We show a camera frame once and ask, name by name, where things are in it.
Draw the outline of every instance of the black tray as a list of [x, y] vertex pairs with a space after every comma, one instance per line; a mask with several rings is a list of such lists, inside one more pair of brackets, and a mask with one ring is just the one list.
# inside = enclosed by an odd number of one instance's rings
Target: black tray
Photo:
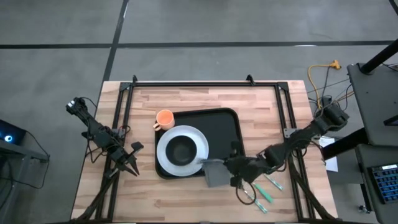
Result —
[[[209, 159], [228, 158], [232, 151], [232, 142], [240, 142], [237, 153], [240, 156], [245, 155], [239, 118], [236, 112], [230, 108], [176, 112], [174, 113], [174, 120], [176, 126], [189, 125], [197, 128], [205, 135], [209, 144]], [[155, 152], [157, 151], [157, 143], [164, 133], [164, 130], [155, 132]], [[205, 175], [202, 170], [186, 177], [177, 177], [169, 174], [160, 166], [156, 154], [155, 170], [163, 179], [179, 179]]]

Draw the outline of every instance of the cable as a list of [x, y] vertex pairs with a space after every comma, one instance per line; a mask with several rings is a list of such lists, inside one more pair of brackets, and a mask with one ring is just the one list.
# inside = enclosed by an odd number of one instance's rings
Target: cable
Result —
[[349, 93], [347, 93], [347, 95], [343, 95], [342, 97], [340, 97], [337, 101], [341, 101], [345, 98], [348, 98], [350, 96], [354, 95], [354, 91], [350, 91]]
[[[93, 152], [95, 152], [95, 151], [97, 151], [98, 149], [101, 149], [100, 147], [98, 147], [98, 148], [96, 148], [96, 149], [93, 149], [92, 151], [91, 151], [91, 153], [93, 153]], [[86, 153], [86, 156], [85, 156], [85, 158], [88, 156], [90, 154], [90, 152], [87, 152]]]
[[[304, 148], [304, 152], [302, 154], [302, 156], [305, 156], [307, 154], [307, 147]], [[292, 151], [292, 156], [297, 158], [297, 155], [293, 153], [294, 151]]]
[[346, 99], [346, 107], [344, 108], [344, 110], [343, 111], [345, 111], [345, 110], [347, 110], [347, 107], [348, 107], [348, 97], [349, 96], [347, 96], [347, 93], [348, 93], [348, 89], [351, 87], [351, 85], [349, 85], [348, 87], [347, 87], [347, 89], [346, 89], [346, 97], [345, 97], [345, 99]]
[[102, 155], [102, 153], [103, 152], [98, 153], [97, 157], [95, 157], [95, 159], [94, 159], [94, 161], [92, 161], [92, 163], [95, 163], [100, 156], [104, 156], [104, 155]]
[[327, 86], [327, 84], [328, 84], [329, 70], [330, 70], [330, 66], [329, 66], [328, 69], [326, 70], [326, 78], [325, 78], [325, 84], [324, 84], [323, 90], [322, 90], [321, 100], [323, 99], [323, 95], [325, 94], [326, 86]]
[[287, 168], [287, 159], [285, 159], [284, 167], [282, 169], [275, 170], [276, 172], [284, 172]]
[[236, 194], [236, 197], [237, 197], [238, 200], [239, 200], [242, 204], [244, 204], [244, 205], [251, 205], [251, 204], [253, 204], [253, 203], [257, 200], [257, 194], [256, 194], [256, 191], [254, 190], [253, 185], [251, 185], [251, 184], [249, 184], [249, 185], [250, 185], [250, 187], [253, 189], [253, 192], [254, 192], [253, 200], [251, 200], [250, 202], [244, 202], [244, 201], [241, 199], [241, 197], [239, 197], [238, 189], [244, 190], [244, 189], [243, 189], [243, 186], [242, 186], [242, 183], [238, 184], [238, 185], [235, 187], [235, 194]]
[[124, 128], [124, 130], [125, 130], [125, 133], [124, 133], [124, 135], [123, 135], [123, 137], [122, 137], [122, 138], [124, 138], [124, 137], [126, 137], [126, 134], [129, 133], [129, 132], [131, 131], [131, 127], [128, 126], [128, 125], [125, 125], [125, 126], [120, 126], [119, 129], [122, 129], [122, 128]]
[[337, 94], [337, 96], [335, 97], [335, 99], [337, 99], [337, 100], [335, 100], [335, 101], [338, 101], [339, 96], [340, 96], [341, 94], [343, 94], [344, 92], [345, 92], [345, 90], [343, 90], [343, 91], [341, 91], [339, 94]]
[[310, 103], [315, 103], [315, 105], [317, 106], [317, 109], [318, 109], [318, 103], [315, 101], [310, 101]]
[[310, 140], [310, 142], [311, 142], [313, 145], [315, 145], [315, 146], [319, 149], [319, 151], [321, 152], [322, 161], [323, 161], [324, 165], [326, 165], [325, 158], [323, 157], [323, 150], [322, 150], [323, 147], [322, 147], [321, 145], [319, 145], [318, 143], [316, 143], [315, 141]]
[[[310, 83], [311, 83], [313, 89], [315, 90], [315, 93], [317, 94], [317, 99], [318, 99], [319, 98], [318, 90], [311, 78], [311, 68], [313, 68], [313, 67], [330, 67], [330, 65], [311, 65], [308, 68], [308, 72], [307, 72], [308, 79], [310, 80]], [[317, 100], [317, 103], [318, 103], [318, 109], [320, 109], [321, 107], [320, 107], [320, 103], [318, 100]]]
[[308, 99], [311, 100], [312, 102], [317, 102], [317, 101], [314, 100], [313, 98], [309, 98], [309, 97], [308, 97]]
[[28, 133], [30, 136], [32, 136], [33, 140], [36, 142], [36, 144], [40, 147], [40, 149], [44, 152], [44, 154], [47, 156], [48, 159], [50, 159], [50, 154], [47, 153], [46, 150], [44, 150], [44, 148], [42, 147], [42, 145], [40, 145], [40, 143], [38, 142], [38, 140], [35, 138], [35, 136], [30, 133], [30, 131], [26, 131], [26, 133]]
[[321, 90], [321, 89], [326, 88], [326, 87], [329, 87], [329, 86], [334, 86], [334, 85], [337, 85], [337, 84], [339, 84], [339, 83], [342, 83], [342, 82], [345, 82], [345, 81], [348, 81], [348, 80], [349, 80], [349, 78], [344, 79], [344, 80], [342, 80], [342, 81], [338, 81], [338, 82], [333, 83], [333, 84], [330, 84], [330, 85], [327, 85], [327, 86], [322, 87], [322, 88], [317, 88], [316, 90]]
[[79, 98], [89, 100], [93, 104], [93, 106], [95, 106], [95, 108], [98, 109], [97, 105], [95, 105], [95, 103], [90, 98], [85, 97], [85, 96], [81, 96]]
[[[310, 80], [310, 83], [311, 83], [315, 93], [317, 94], [317, 99], [319, 99], [318, 89], [316, 88], [316, 86], [315, 86], [315, 84], [314, 84], [314, 82], [312, 81], [312, 78], [311, 78], [311, 68], [313, 68], [313, 67], [328, 67], [328, 68], [332, 67], [332, 68], [335, 68], [335, 69], [339, 70], [339, 69], [341, 69], [341, 66], [340, 66], [340, 64], [338, 63], [337, 60], [333, 60], [333, 62], [328, 64], [328, 65], [311, 65], [311, 66], [309, 66], [309, 68], [308, 68], [308, 79]], [[319, 100], [317, 100], [317, 101], [318, 101], [318, 109], [320, 109], [321, 108], [320, 101]]]

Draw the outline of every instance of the gray floor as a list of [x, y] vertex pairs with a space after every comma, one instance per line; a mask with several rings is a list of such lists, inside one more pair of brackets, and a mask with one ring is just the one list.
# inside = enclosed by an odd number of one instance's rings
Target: gray floor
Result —
[[[0, 44], [110, 44], [122, 0], [0, 1]], [[397, 15], [387, 0], [131, 0], [120, 42], [393, 40]], [[110, 80], [305, 80], [312, 64], [337, 59], [328, 83], [347, 78], [345, 66], [365, 62], [385, 46], [119, 49]], [[13, 223], [69, 219], [85, 153], [84, 125], [65, 111], [74, 96], [98, 99], [109, 49], [0, 50], [0, 119], [33, 132], [51, 154], [41, 190], [24, 187]], [[397, 62], [398, 57], [390, 59]], [[325, 68], [314, 68], [316, 86]], [[331, 86], [336, 96], [348, 82]], [[355, 98], [348, 100], [343, 137], [362, 127]], [[341, 161], [350, 163], [352, 158]], [[33, 172], [31, 181], [39, 175]], [[357, 185], [332, 174], [340, 218], [375, 222], [356, 211]]]

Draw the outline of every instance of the black bowl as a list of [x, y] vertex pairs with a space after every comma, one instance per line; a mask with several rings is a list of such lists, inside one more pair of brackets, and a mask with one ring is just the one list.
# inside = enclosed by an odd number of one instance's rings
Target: black bowl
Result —
[[167, 159], [176, 166], [185, 166], [197, 155], [197, 145], [186, 136], [172, 138], [166, 146]]

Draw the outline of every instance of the orange cup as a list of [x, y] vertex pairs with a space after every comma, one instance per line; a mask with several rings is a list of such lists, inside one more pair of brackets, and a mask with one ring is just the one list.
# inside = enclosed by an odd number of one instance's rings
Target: orange cup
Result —
[[154, 125], [155, 131], [160, 129], [169, 130], [174, 127], [174, 115], [169, 110], [161, 110], [156, 115], [156, 124]]

